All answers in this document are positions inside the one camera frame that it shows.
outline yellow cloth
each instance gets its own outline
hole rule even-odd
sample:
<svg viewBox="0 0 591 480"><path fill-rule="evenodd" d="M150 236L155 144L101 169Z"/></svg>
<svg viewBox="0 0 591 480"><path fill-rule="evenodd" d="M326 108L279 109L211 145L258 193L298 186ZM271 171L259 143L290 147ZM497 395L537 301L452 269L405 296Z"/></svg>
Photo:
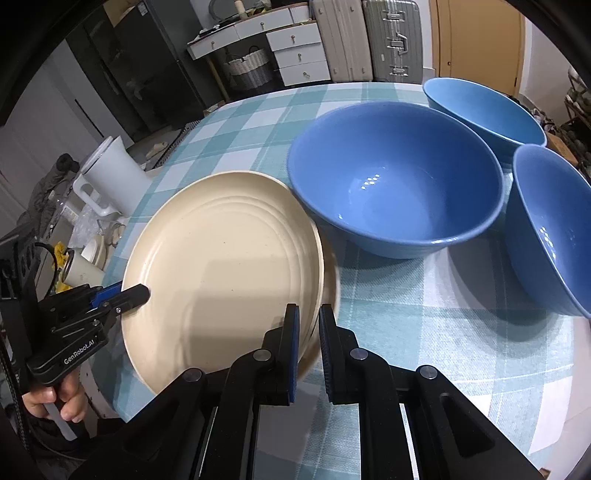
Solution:
<svg viewBox="0 0 591 480"><path fill-rule="evenodd" d="M66 266L66 261L68 260L68 255L66 253L66 250L67 250L67 247L62 242L56 243L56 246L53 247L53 253L56 256L57 268L59 270L63 270L63 268ZM70 287L69 285L66 285L65 283L62 283L61 280L59 280L60 278L61 278L61 275L58 275L58 280L56 283L56 293L70 290L72 287Z"/></svg>

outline tablecloth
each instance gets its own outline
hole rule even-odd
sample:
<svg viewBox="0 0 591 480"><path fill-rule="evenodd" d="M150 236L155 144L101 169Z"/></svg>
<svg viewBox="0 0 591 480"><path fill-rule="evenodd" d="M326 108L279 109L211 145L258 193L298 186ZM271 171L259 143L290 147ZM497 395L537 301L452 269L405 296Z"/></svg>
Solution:
<svg viewBox="0 0 591 480"><path fill-rule="evenodd" d="M225 170L256 170L289 184L286 157L298 133L323 113L369 100L427 104L417 85L341 83L257 96L208 116L171 155L139 204L105 284L122 279L138 235L180 189ZM507 191L511 181L506 175ZM542 466L568 408L573 319L529 300L507 257L502 218L467 243L407 261L376 257L320 227L341 269L338 324L391 365L436 366ZM152 394L135 375L119 326L111 337L92 369L103 395L129 420ZM359 465L357 407L328 403L321 362L298 383L292 407L263 409L256 479L354 479Z"/></svg>

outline finger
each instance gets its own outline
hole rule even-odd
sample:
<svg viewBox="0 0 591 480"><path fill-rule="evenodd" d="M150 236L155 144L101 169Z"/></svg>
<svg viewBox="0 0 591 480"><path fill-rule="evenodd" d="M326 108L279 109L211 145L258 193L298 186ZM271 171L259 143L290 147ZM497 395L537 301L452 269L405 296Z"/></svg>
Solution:
<svg viewBox="0 0 591 480"><path fill-rule="evenodd" d="M80 387L80 390L74 395L66 404L61 408L60 414L65 421L73 419L82 419L86 414L88 405L88 399L84 388Z"/></svg>
<svg viewBox="0 0 591 480"><path fill-rule="evenodd" d="M29 393L22 396L22 402L29 413L41 419L48 417L43 404L53 403L55 400L56 391L51 387L42 387L41 385L34 387Z"/></svg>
<svg viewBox="0 0 591 480"><path fill-rule="evenodd" d="M84 403L84 409L76 416L72 419L72 421L74 423L79 423L82 420L84 420L84 417L86 417L86 412L88 411L88 401L86 401Z"/></svg>
<svg viewBox="0 0 591 480"><path fill-rule="evenodd" d="M68 402L71 398L78 393L80 387L80 370L76 369L73 372L66 375L64 380L61 381L58 395L60 400Z"/></svg>

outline drawer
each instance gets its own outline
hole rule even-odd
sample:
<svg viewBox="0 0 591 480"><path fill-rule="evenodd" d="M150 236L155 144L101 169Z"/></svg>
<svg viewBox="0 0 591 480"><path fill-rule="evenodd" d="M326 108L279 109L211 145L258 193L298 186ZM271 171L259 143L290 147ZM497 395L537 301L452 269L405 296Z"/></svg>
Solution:
<svg viewBox="0 0 591 480"><path fill-rule="evenodd" d="M322 43L311 43L301 47L285 48L275 52L275 58L279 68L303 65L315 61L326 61Z"/></svg>
<svg viewBox="0 0 591 480"><path fill-rule="evenodd" d="M322 43L316 22L270 32L267 34L267 40L273 51L310 43Z"/></svg>
<svg viewBox="0 0 591 480"><path fill-rule="evenodd" d="M290 8L291 17L294 23L307 22L310 16L310 7L308 5L298 5Z"/></svg>
<svg viewBox="0 0 591 480"><path fill-rule="evenodd" d="M229 27L215 32L213 35L209 35L202 40L197 40L195 43L189 44L189 54L191 55L191 58L197 60L214 50L240 40L236 28L234 27L234 25L230 25Z"/></svg>
<svg viewBox="0 0 591 480"><path fill-rule="evenodd" d="M285 86L299 83L320 82L330 80L329 66L325 61L315 61L304 65L294 65L279 69Z"/></svg>
<svg viewBox="0 0 591 480"><path fill-rule="evenodd" d="M276 11L257 15L248 20L239 21L235 24L239 38L252 37L261 32L267 32L276 28L293 25L289 8L281 8Z"/></svg>

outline suitcase handle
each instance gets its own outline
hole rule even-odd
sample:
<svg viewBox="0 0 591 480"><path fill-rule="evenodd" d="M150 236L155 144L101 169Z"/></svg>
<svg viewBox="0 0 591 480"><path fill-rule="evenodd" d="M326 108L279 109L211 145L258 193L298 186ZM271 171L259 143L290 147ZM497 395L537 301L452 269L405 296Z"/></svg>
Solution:
<svg viewBox="0 0 591 480"><path fill-rule="evenodd" d="M402 40L402 42L400 42L402 43L402 50L398 50L400 46L392 45L392 43L394 43L396 40L390 40L391 44L386 45L386 48L394 48L398 50L398 55L404 55L405 53L408 53L408 37L405 37L404 35L398 32L396 32L396 37Z"/></svg>

